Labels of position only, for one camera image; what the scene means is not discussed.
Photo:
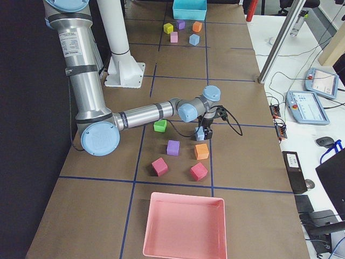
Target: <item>white desk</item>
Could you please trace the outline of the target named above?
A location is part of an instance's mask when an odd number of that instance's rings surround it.
[[[252,22],[247,24],[256,55],[268,55],[270,53],[272,45],[269,43],[269,39],[278,35],[284,19],[284,17],[276,16],[254,16]],[[299,54],[304,51],[311,50],[317,45],[317,40],[314,38],[308,25],[304,23],[297,37],[293,38],[287,36],[279,54]],[[280,71],[290,78],[303,78],[314,57],[320,52],[320,50],[320,47],[317,47],[314,53],[311,51],[296,57],[278,57],[273,69],[270,71],[266,79],[266,92],[271,93],[274,97],[278,98],[280,102],[282,102],[282,96],[268,88],[273,75],[277,71]],[[311,54],[312,56],[306,66],[298,74]],[[267,57],[257,56],[260,70],[263,68],[266,59]],[[318,67],[325,71],[334,72],[332,67],[321,66],[317,59],[312,67]],[[291,83],[292,80],[287,79],[281,74],[276,74],[272,80],[271,88],[285,96]],[[295,80],[290,90],[304,90],[303,84],[304,81]],[[339,83],[339,88],[344,89],[341,82]],[[336,103],[322,97],[320,97],[320,100],[324,107],[337,105]],[[338,92],[336,101],[341,103],[345,102],[345,92]],[[315,140],[320,137],[329,136],[334,140],[341,139],[342,141],[345,141],[345,106],[326,110],[327,116],[330,120],[330,124],[326,126],[298,124],[292,118],[288,110],[286,110],[284,115],[284,104],[280,105],[280,110],[282,118],[285,118],[286,121],[288,137],[288,139],[281,142],[281,150],[297,152],[305,179],[311,179],[315,182],[315,188],[305,194],[308,194],[316,212],[331,209],[335,214],[337,214],[315,171],[315,168],[319,165],[321,155],[326,151],[325,148],[317,146]],[[327,160],[333,154],[334,152],[327,154],[323,160]],[[310,257],[316,258],[316,252],[311,242],[307,241],[307,245]]]

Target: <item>red object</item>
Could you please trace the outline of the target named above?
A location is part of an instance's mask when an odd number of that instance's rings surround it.
[[[152,167],[158,176],[161,176],[168,171],[168,165],[165,163],[163,158],[158,158],[156,161],[153,161]]]
[[[252,21],[252,18],[253,18],[253,15],[255,13],[255,10],[257,8],[258,2],[259,2],[259,0],[252,0],[252,2],[250,3],[250,6],[249,6],[248,12],[247,12],[247,18],[246,18],[247,22]]]
[[[194,180],[199,181],[207,175],[207,169],[202,163],[197,163],[190,169],[190,173]]]

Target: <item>cube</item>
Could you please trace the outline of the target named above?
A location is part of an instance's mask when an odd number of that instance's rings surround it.
[[[207,175],[207,168],[204,167],[202,163],[197,163],[190,170],[190,174],[193,176],[194,180],[199,181]]]
[[[200,36],[196,35],[196,34],[192,34],[191,36],[189,36],[189,43],[196,46],[198,45],[200,42]]]
[[[195,145],[194,153],[197,160],[206,159],[210,154],[207,144]]]
[[[165,23],[163,29],[166,34],[171,34],[174,31],[174,26],[171,23]]]
[[[204,127],[200,127],[199,130],[198,130],[199,127],[196,127],[195,128],[195,139],[196,141],[201,141],[201,140],[204,140],[205,139],[205,134],[204,134]]]
[[[200,22],[194,22],[194,23],[193,23],[192,30],[193,30],[193,32],[200,32],[202,27],[203,27],[203,24],[202,24],[202,23],[200,23]]]
[[[163,132],[164,133],[165,130],[167,129],[167,121],[166,120],[156,121],[153,124],[153,129],[154,129],[154,131]]]
[[[168,141],[167,155],[178,156],[178,151],[180,150],[180,142],[175,140]]]
[[[157,173],[157,176],[162,176],[168,171],[168,165],[163,160],[163,158],[158,158],[156,161],[153,161],[151,165]]]
[[[170,42],[171,42],[171,43],[177,43],[177,42],[178,42],[178,34],[177,34],[177,31],[173,31],[173,32],[170,34]]]
[[[185,21],[184,20],[177,20],[176,21],[176,27],[179,30],[183,30],[185,28]]]

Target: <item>yellow-green block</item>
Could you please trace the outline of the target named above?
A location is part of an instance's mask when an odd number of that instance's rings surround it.
[[[154,131],[157,131],[157,132],[165,132],[166,128],[167,128],[166,120],[159,120],[153,124],[153,129]]]
[[[171,34],[174,31],[174,26],[171,23],[165,23],[163,28],[166,34]]]

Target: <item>brown table surface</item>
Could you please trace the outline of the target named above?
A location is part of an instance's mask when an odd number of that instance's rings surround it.
[[[121,132],[118,148],[107,156],[71,148],[27,258],[146,258],[152,192],[223,198],[228,258],[309,258],[264,87],[256,83],[242,7],[209,4],[197,46],[188,43],[193,21],[179,31],[178,43],[162,32],[167,22],[175,24],[172,3],[127,1],[130,50],[146,70],[140,89],[105,87],[107,106],[120,112],[173,97],[192,99],[216,85],[243,137],[216,120],[207,141],[183,138],[170,125],[165,133],[147,125]],[[196,127],[172,119],[186,134]],[[179,156],[166,155],[169,139],[180,141]],[[210,156],[197,161],[194,145],[200,143]],[[159,157],[169,166],[161,177],[150,165]],[[189,169],[200,161],[209,172],[194,181]]]

